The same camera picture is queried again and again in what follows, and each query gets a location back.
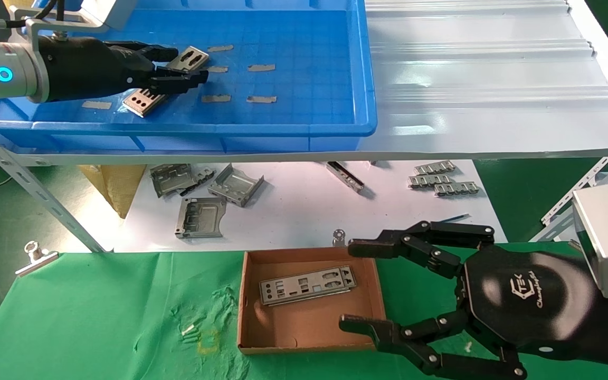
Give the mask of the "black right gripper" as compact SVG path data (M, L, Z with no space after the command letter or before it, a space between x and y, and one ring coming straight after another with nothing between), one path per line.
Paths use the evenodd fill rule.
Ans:
M583 258L488 246L466 259L459 286L485 346L608 365L608 298Z

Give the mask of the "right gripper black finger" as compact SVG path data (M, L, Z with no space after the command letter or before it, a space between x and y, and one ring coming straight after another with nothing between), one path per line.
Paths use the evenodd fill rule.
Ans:
M367 335L378 352L406 358L425 375L446 379L526 379L528 373L517 352L501 348L498 360L438 353L430 343L460 334L470 327L463 309L436 318L401 325L390 320L341 315L339 328L350 334Z
M405 230L383 230L374 240L350 240L347 250L355 258L404 257L441 277L453 279L460 274L463 263L445 248L479 249L492 245L494 232L485 225L420 221Z

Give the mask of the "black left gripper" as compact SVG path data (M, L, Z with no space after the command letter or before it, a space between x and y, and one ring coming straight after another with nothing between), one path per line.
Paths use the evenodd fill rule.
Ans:
M44 36L39 53L49 81L46 102L107 97L128 89L145 89L155 96L183 94L209 78L207 70L155 70L154 62L171 62L179 50L139 41L58 41Z

